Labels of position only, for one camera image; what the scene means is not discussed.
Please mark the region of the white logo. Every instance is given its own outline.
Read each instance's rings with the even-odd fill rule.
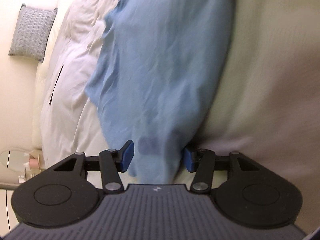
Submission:
[[[160,188],[159,186],[156,186],[156,187],[154,187],[153,188],[153,190],[155,191],[155,192],[158,192],[158,191],[160,191],[162,188]]]

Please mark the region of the metal screw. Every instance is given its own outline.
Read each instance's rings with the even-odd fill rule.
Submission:
[[[110,190],[110,191],[115,191],[121,188],[121,185],[117,182],[110,182],[108,184],[106,184],[106,189]]]
[[[206,190],[209,188],[208,184],[206,184],[204,182],[197,182],[197,183],[193,184],[192,187],[196,191],[202,191],[202,190]]]

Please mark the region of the ribbed surface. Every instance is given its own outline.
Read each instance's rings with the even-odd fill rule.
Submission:
[[[130,185],[108,195],[90,217],[60,229],[21,224],[5,240],[301,240],[295,226],[257,230],[223,217],[209,197],[184,185]]]

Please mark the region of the white blanket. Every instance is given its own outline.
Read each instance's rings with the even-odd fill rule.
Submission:
[[[101,48],[103,16],[117,1],[76,0],[62,23],[41,114],[47,166],[108,147],[83,89]],[[218,94],[195,138],[218,154],[240,150],[293,182],[304,197],[297,224],[308,232],[320,225],[319,22],[320,0],[236,0]],[[184,170],[176,182],[191,179]]]

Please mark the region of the rumpled white comforter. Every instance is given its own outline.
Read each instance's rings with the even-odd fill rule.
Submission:
[[[102,45],[103,16],[117,1],[76,0],[66,13],[41,114],[47,166],[76,151],[97,155],[108,147],[84,87]],[[228,60],[195,138],[217,154],[240,150],[293,182],[304,198],[297,224],[307,232],[320,225],[319,22],[320,0],[236,0]],[[126,174],[122,179],[134,182]],[[176,182],[191,179],[184,170]]]

